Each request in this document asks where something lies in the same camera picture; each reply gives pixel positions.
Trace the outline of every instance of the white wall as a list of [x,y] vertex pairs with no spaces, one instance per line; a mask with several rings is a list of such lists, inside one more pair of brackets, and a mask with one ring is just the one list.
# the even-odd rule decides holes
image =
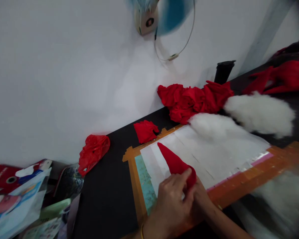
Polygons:
[[299,41],[299,0],[297,0],[282,21],[274,39],[269,45],[263,63],[268,61],[278,50]]
[[[75,163],[89,134],[160,109],[158,85],[202,87],[217,62],[233,59],[234,78],[270,2],[197,1],[187,48],[162,65],[127,1],[0,0],[0,163]],[[158,39],[170,55],[184,46],[192,17]]]

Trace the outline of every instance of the gold bracelet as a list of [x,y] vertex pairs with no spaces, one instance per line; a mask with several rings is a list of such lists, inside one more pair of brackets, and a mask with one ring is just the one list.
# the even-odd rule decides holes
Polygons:
[[144,226],[144,223],[142,223],[142,226],[141,226],[141,237],[142,237],[142,239],[144,239],[143,226]]

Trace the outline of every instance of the plastic bag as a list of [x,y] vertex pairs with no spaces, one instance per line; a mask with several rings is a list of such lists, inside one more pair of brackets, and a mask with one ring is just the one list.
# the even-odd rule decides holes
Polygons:
[[110,139],[106,135],[90,134],[80,152],[79,173],[84,177],[110,148]]

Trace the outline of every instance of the red fabric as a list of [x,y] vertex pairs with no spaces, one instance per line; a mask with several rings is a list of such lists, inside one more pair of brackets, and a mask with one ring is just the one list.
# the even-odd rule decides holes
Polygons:
[[134,128],[137,134],[137,137],[139,138],[139,143],[147,143],[153,139],[156,138],[156,135],[153,131],[156,133],[159,132],[158,127],[153,124],[152,121],[141,121],[139,123],[134,124]]
[[168,86],[167,88],[160,85],[158,87],[157,93],[159,97],[162,99],[163,105],[170,107],[179,102],[183,90],[183,85],[179,84],[173,84]]
[[90,134],[80,152],[78,172],[85,176],[100,161],[110,148],[110,139],[106,135]]
[[186,169],[191,168],[192,173],[187,179],[187,189],[190,189],[196,183],[196,171],[192,166],[184,163],[180,157],[174,154],[169,148],[161,143],[157,143],[162,155],[164,156],[166,163],[169,167],[171,174],[182,174]]
[[[250,75],[257,77],[249,86],[243,90],[243,94],[247,95],[253,91],[260,94],[275,94],[291,91],[299,91],[299,61],[287,61],[279,67],[272,66],[265,71]],[[272,85],[279,83],[279,86],[269,89],[267,83],[271,81]]]
[[260,74],[257,74],[258,78],[257,80],[254,80],[243,90],[243,95],[248,95],[253,91],[258,91],[260,94],[263,93],[263,90],[265,89],[265,86],[267,84],[267,81],[270,78],[270,74],[272,72],[273,66],[269,67],[267,70],[260,72]]
[[189,118],[197,113],[217,113],[227,99],[234,95],[229,82],[223,85],[211,81],[207,83],[203,89],[184,88],[179,84],[158,87],[157,93],[163,105],[169,108],[171,120],[187,124]]

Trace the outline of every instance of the red felt cone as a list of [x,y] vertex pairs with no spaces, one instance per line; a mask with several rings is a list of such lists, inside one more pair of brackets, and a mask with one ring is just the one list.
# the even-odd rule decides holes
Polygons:
[[186,169],[191,168],[192,173],[187,179],[187,189],[190,189],[196,183],[196,171],[192,166],[185,164],[180,157],[174,154],[169,148],[161,143],[157,143],[171,174],[182,174]]

